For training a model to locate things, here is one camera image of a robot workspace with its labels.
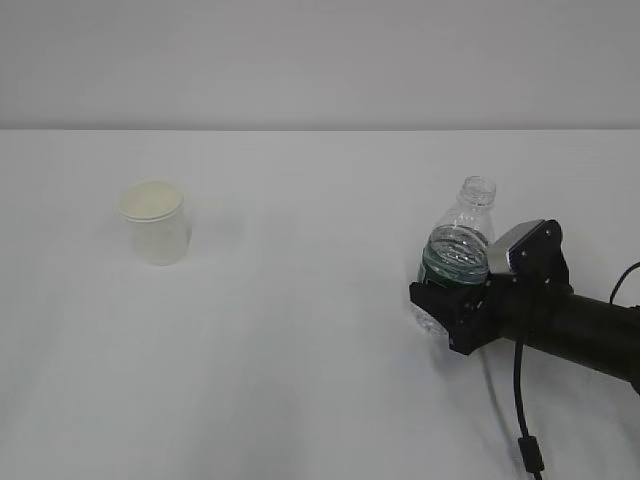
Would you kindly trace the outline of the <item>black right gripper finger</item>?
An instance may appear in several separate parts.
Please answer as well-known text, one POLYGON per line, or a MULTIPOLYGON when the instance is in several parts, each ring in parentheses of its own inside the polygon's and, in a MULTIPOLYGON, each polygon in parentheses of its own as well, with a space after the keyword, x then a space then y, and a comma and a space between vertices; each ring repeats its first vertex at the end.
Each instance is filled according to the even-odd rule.
POLYGON ((435 319, 448 334, 451 350, 475 350, 476 321, 473 317, 481 300, 481 286, 445 288, 434 283, 413 282, 410 301, 435 319))

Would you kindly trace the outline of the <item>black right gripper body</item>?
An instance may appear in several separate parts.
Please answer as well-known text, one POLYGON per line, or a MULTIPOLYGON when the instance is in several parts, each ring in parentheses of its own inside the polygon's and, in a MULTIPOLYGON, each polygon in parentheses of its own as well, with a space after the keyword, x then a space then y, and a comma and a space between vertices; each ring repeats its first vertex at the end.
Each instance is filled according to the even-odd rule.
POLYGON ((457 289, 447 296, 449 348, 469 355, 498 339, 534 340, 572 293, 571 286, 555 282, 495 280, 457 289))

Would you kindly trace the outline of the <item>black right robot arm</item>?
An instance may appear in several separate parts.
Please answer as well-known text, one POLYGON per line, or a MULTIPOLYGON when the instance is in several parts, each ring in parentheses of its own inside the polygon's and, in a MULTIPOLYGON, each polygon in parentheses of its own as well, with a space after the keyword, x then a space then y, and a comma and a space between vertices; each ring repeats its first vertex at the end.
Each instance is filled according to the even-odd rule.
POLYGON ((493 279, 444 288, 414 282, 410 300, 444 328, 449 348, 469 355, 498 339, 516 341, 639 389, 639 309, 573 293, 559 283, 493 279))

